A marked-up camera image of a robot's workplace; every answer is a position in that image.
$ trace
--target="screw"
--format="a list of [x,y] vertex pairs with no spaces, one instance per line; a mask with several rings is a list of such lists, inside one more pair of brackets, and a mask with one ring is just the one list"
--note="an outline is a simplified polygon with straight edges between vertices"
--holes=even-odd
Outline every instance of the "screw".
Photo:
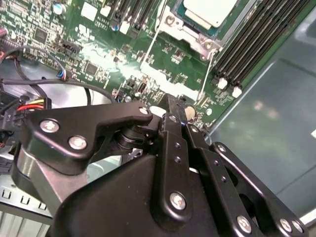
[[174,17],[173,16],[167,16],[166,17],[166,23],[167,23],[167,25],[172,25],[173,24],[173,22],[174,22]]
[[140,108],[139,108],[139,111],[140,111],[142,114],[145,114],[145,115],[149,114],[149,113],[148,113],[148,110],[147,110],[145,107],[140,107]]
[[292,232],[292,228],[290,226],[290,224],[288,223],[287,220],[285,219],[281,219],[280,220],[281,225],[283,226],[283,228],[287,231],[287,232]]
[[193,132],[198,132],[198,130],[197,130],[196,127],[193,127],[193,126],[192,126],[191,129],[192,129]]
[[173,115],[170,115],[170,116],[169,116],[169,119],[170,119],[171,121],[173,121],[173,122],[177,122],[177,118],[176,118],[175,116],[173,116]]
[[251,233],[251,225],[249,221],[244,216],[238,216],[237,222],[239,224],[239,227],[246,233]]
[[170,195],[170,202],[174,206],[174,208],[178,210],[184,210],[184,208],[186,208],[186,201],[181,194],[172,193]]
[[207,49],[207,50],[210,50],[212,48],[212,43],[211,42],[206,42],[204,44],[204,47]]
[[218,145],[218,148],[221,152],[226,152],[225,147],[223,147],[222,145]]
[[82,137],[73,136],[69,139],[69,145],[75,150],[83,150],[87,147],[87,142]]
[[39,124],[39,126],[44,132],[49,133],[57,132],[59,130],[58,123],[52,120],[44,120]]
[[301,227],[301,225],[297,222],[297,221],[292,221],[293,226],[301,233],[303,233],[303,228]]

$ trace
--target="electronic component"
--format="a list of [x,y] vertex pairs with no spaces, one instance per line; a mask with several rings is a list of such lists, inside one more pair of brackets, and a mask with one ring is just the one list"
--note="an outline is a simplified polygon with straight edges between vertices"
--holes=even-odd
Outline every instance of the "electronic component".
[[6,36],[7,34],[9,34],[9,31],[6,27],[1,27],[0,28],[0,38]]
[[67,54],[69,56],[75,56],[75,55],[79,54],[80,51],[82,50],[82,46],[80,46],[74,42],[64,40],[60,37],[60,35],[58,35],[56,37],[56,43],[59,46],[59,50],[64,52],[65,54]]
[[209,30],[218,28],[232,11],[237,0],[183,0],[185,15]]
[[55,3],[53,5],[53,12],[54,14],[56,15],[63,15],[66,13],[66,7],[65,5],[63,4],[60,4],[60,3]]
[[130,36],[132,38],[137,38],[139,32],[141,31],[141,29],[143,28],[145,21],[147,20],[147,17],[149,15],[149,12],[151,11],[154,3],[156,0],[147,0],[146,2],[146,6],[142,12],[142,14],[140,15],[140,17],[138,18],[137,22],[134,25],[134,28],[130,34]]
[[123,101],[124,95],[125,95],[124,91],[119,90],[118,93],[117,93],[117,96],[116,96],[115,100],[116,100],[117,102],[121,103],[121,102]]
[[37,27],[34,33],[34,39],[40,43],[45,43],[47,39],[47,32]]
[[212,113],[213,113],[213,110],[212,110],[212,109],[207,109],[207,110],[205,111],[205,114],[206,114],[207,116],[210,116]]
[[100,10],[100,14],[105,16],[105,17],[109,16],[110,12],[111,12],[111,7],[110,6],[104,6]]
[[93,76],[97,73],[97,70],[98,70],[98,67],[91,63],[88,63],[85,68],[85,72]]
[[135,79],[130,78],[127,82],[127,86],[129,86],[130,88],[134,88],[136,82]]
[[217,77],[224,77],[232,87],[239,86],[308,2],[267,0],[259,4],[215,65]]
[[146,83],[141,83],[140,86],[138,87],[138,92],[143,93],[144,90],[146,89],[147,84]]
[[90,21],[94,21],[97,13],[98,13],[98,9],[96,7],[92,6],[86,1],[84,2],[82,10],[81,10],[81,16],[84,16]]
[[132,101],[132,98],[131,98],[130,96],[126,96],[126,97],[124,98],[124,101],[125,101],[126,103],[129,103],[129,102]]

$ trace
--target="ram slot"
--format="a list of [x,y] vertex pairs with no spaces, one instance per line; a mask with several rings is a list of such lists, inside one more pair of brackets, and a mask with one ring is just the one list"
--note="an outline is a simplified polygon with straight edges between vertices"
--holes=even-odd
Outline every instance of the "ram slot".
[[283,32],[286,31],[286,29],[288,28],[288,25],[295,20],[296,16],[307,5],[308,2],[309,0],[303,0],[299,2],[299,5],[293,9],[288,19],[282,22],[282,26],[278,29],[278,31],[275,34],[273,34],[273,37],[267,41],[267,43],[265,44],[263,49],[259,52],[259,54],[257,54],[257,56],[253,60],[250,60],[250,64],[244,67],[243,70],[234,77],[236,84],[240,84],[247,77],[249,72],[256,66],[256,64],[260,61],[260,59],[269,51],[269,49],[277,41],[279,36],[283,34]]
[[232,51],[234,51],[235,46],[239,44],[239,42],[245,37],[247,32],[253,28],[253,25],[259,20],[261,17],[263,11],[266,10],[266,5],[271,4],[272,1],[265,0],[263,1],[257,8],[257,10],[253,13],[253,15],[250,17],[250,19],[245,23],[244,27],[241,29],[241,31],[238,33],[238,35],[235,37],[233,42],[228,46],[228,49],[225,51],[223,56],[219,59],[218,63],[216,64],[215,68],[219,70],[219,68],[222,66],[223,63],[227,61],[227,58],[231,55]]
[[272,5],[266,9],[259,21],[256,22],[253,28],[248,31],[244,39],[237,45],[237,47],[235,47],[234,52],[230,55],[226,63],[220,68],[220,71],[223,71],[226,74],[231,68],[234,67],[234,65],[236,65],[236,59],[240,59],[240,55],[245,54],[245,50],[247,51],[250,49],[249,43],[254,43],[256,41],[256,37],[258,36],[258,33],[262,31],[262,28],[266,28],[270,24],[274,11],[282,7],[283,4],[284,1],[274,1]]
[[111,4],[111,12],[110,16],[113,18],[115,16],[115,13],[117,12],[117,7],[119,5],[119,0],[113,0]]
[[131,10],[128,19],[131,17],[131,19],[129,20],[129,22],[134,23],[134,21],[136,20],[139,11],[141,9],[141,5],[143,3],[143,0],[137,0],[133,9]]
[[262,41],[265,40],[266,35],[269,34],[273,30],[274,27],[280,22],[283,15],[288,11],[290,8],[289,1],[284,1],[279,8],[277,8],[276,12],[273,12],[272,14],[274,16],[269,16],[266,18],[265,21],[263,21],[260,26],[258,26],[258,29],[256,33],[254,33],[254,36],[247,42],[244,47],[240,50],[240,52],[237,54],[238,57],[236,60],[233,61],[226,69],[226,75],[227,77],[231,78],[232,73],[236,70],[238,71],[244,63],[246,63],[246,59],[253,53],[256,53],[257,47],[259,47],[262,44]]
[[147,17],[154,6],[155,1],[156,0],[148,0],[147,1],[147,4],[142,12],[142,15],[140,16],[137,23],[135,23],[135,26],[131,32],[131,36],[133,38],[136,38],[138,36],[139,32],[141,31],[141,29],[143,28],[143,26],[147,20]]

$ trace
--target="black wire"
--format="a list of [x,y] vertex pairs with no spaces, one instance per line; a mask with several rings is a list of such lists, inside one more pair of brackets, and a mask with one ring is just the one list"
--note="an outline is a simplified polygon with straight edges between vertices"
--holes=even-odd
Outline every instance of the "black wire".
[[43,49],[43,48],[39,48],[39,47],[35,47],[35,46],[30,46],[30,45],[23,45],[23,46],[19,46],[13,49],[10,49],[8,51],[6,51],[4,53],[4,55],[2,55],[2,57],[0,57],[0,64],[4,61],[4,59],[9,56],[10,54],[19,51],[19,50],[23,50],[23,49],[35,49],[38,51],[41,51],[42,53],[45,53],[51,60],[53,60],[63,71],[66,71],[64,66],[54,57],[52,56],[47,50]]
[[84,91],[85,91],[85,94],[87,95],[87,105],[91,105],[91,94],[90,94],[90,91],[87,88],[85,88]]
[[116,103],[115,99],[113,98],[112,94],[107,92],[104,89],[101,89],[94,85],[89,85],[85,83],[81,83],[78,81],[62,81],[58,79],[47,79],[47,80],[9,80],[9,79],[2,79],[3,84],[5,85],[43,85],[43,84],[68,84],[68,85],[75,85],[80,86],[86,89],[94,90],[96,92],[99,92],[100,94],[107,97],[112,103]]
[[[14,66],[15,66],[15,69],[16,69],[17,73],[20,75],[20,77],[21,77],[23,80],[30,80],[30,79],[24,74],[24,72],[22,71],[20,61],[18,61],[17,59],[14,59]],[[42,99],[47,98],[47,94],[45,93],[45,91],[43,91],[43,89],[40,88],[38,85],[31,85],[31,88],[33,88],[33,90],[36,91],[36,93],[37,93]]]

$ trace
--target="black metal bracket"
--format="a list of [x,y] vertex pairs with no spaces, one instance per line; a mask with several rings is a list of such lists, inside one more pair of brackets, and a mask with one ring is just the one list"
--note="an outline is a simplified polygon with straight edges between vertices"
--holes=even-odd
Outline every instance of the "black metal bracket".
[[247,212],[266,236],[308,236],[308,230],[300,219],[228,147],[216,142],[210,149],[221,157]]
[[[25,151],[50,167],[76,175],[85,171],[94,155],[105,152],[115,131],[129,125],[147,125],[152,117],[140,102],[36,111],[26,118],[20,141]],[[40,127],[43,121],[58,124],[58,130],[44,131]],[[84,139],[84,149],[70,146],[74,136]]]
[[[116,216],[124,226],[130,222],[148,225],[149,236],[172,236],[174,232],[192,236],[198,228],[201,236],[308,236],[303,223],[225,145],[209,147],[205,143],[199,129],[188,124],[181,102],[165,95],[159,106],[166,109],[162,118],[139,102],[38,111],[27,117],[20,139],[24,156],[19,161],[41,161],[54,172],[67,174],[62,177],[66,181],[68,175],[82,176],[89,163],[110,155],[127,154],[133,148],[144,149],[146,154],[69,194],[56,212],[54,233],[68,223],[64,233],[72,234],[62,236],[89,236],[92,225],[104,236]],[[43,121],[58,128],[43,129]],[[73,136],[83,138],[86,146],[74,149],[70,144]],[[198,174],[192,174],[190,167]],[[107,222],[99,225],[93,217],[88,219],[91,216]],[[142,232],[140,228],[123,227],[124,233],[137,233],[135,236]]]

